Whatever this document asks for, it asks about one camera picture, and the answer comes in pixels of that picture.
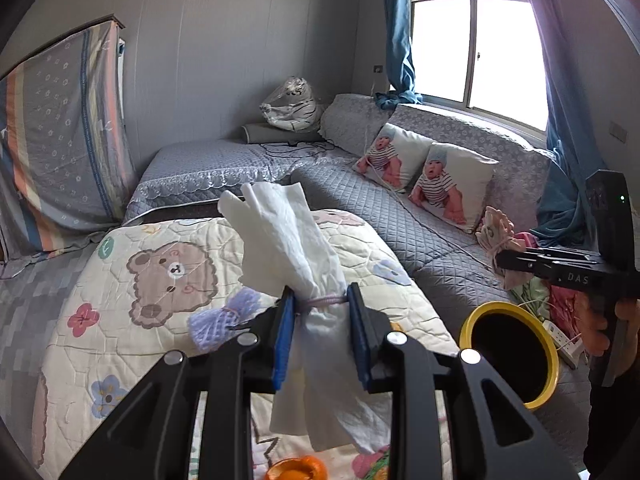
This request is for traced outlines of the right hand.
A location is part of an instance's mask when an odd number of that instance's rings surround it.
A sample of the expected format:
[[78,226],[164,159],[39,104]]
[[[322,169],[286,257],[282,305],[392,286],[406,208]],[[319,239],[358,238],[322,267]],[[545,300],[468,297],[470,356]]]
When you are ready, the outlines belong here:
[[[610,346],[610,341],[604,334],[608,322],[602,314],[593,310],[588,296],[583,292],[576,295],[575,309],[577,326],[586,350],[592,356],[603,356]],[[620,376],[631,367],[639,366],[639,301],[622,299],[616,304],[615,313],[619,321],[627,322],[622,353],[617,360],[615,372],[615,376]]]

